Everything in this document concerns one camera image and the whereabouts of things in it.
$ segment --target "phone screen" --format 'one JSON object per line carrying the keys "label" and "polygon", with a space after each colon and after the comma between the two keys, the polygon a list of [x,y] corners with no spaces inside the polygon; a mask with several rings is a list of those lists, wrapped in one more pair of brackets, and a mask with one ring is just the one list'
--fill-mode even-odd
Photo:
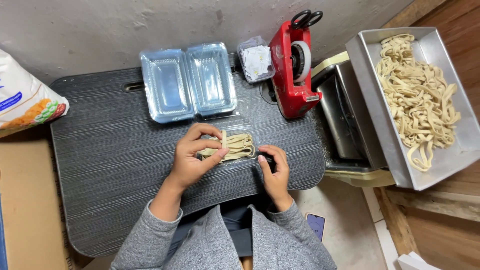
{"label": "phone screen", "polygon": [[324,236],[325,218],[314,214],[307,215],[307,223],[315,235],[322,241]]}

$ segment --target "black scissors handle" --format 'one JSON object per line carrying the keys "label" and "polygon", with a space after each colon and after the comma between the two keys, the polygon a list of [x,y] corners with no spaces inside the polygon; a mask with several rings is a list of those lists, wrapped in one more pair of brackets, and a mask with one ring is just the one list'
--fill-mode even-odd
{"label": "black scissors handle", "polygon": [[298,13],[297,15],[293,16],[290,23],[293,29],[306,28],[316,24],[318,21],[321,20],[323,16],[324,16],[324,13],[322,11],[316,11],[312,13],[311,10],[304,10]]}

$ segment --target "lap desk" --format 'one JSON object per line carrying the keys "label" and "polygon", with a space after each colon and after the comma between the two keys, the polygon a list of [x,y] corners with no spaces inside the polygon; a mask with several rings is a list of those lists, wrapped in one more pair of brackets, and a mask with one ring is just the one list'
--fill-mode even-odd
{"label": "lap desk", "polygon": [[[229,60],[232,66],[238,62],[236,54]],[[289,189],[318,184],[324,155],[310,115],[284,119],[277,105],[261,97],[259,84],[248,84],[238,72],[233,78],[239,101],[232,115],[173,124],[150,118],[145,91],[123,91],[125,84],[142,81],[140,68],[70,76],[50,86],[71,105],[51,130],[75,249],[91,257],[117,252],[170,172],[176,142],[194,122],[228,127],[229,132],[244,130],[252,134],[256,147],[283,148],[290,166]],[[257,155],[215,166],[184,193],[184,215],[262,192]]]}

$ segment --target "person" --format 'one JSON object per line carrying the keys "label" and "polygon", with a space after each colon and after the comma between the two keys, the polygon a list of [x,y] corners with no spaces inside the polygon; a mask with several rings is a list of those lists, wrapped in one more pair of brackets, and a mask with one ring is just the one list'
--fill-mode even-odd
{"label": "person", "polygon": [[[330,254],[313,233],[287,192],[289,167],[285,152],[273,145],[258,150],[273,157],[272,173],[263,155],[258,162],[263,173],[264,188],[273,202],[266,216],[255,206],[246,209],[251,232],[251,257],[239,258],[232,232],[222,217],[221,206],[211,208],[190,225],[178,241],[169,259],[171,243],[182,219],[180,199],[183,192],[228,153],[220,142],[201,139],[202,135],[222,139],[215,127],[194,124],[176,145],[170,175],[157,195],[149,201],[111,263],[111,270],[242,270],[242,269],[336,269]],[[205,148],[218,149],[200,161],[196,152]]]}

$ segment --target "concrete wall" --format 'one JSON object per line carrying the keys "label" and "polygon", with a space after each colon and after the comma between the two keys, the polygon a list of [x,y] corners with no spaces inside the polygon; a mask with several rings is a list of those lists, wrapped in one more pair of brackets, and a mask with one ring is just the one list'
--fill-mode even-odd
{"label": "concrete wall", "polygon": [[363,29],[379,28],[411,0],[0,0],[0,49],[49,84],[54,79],[140,66],[138,53],[250,37],[269,41],[304,9],[312,57],[328,58]]}

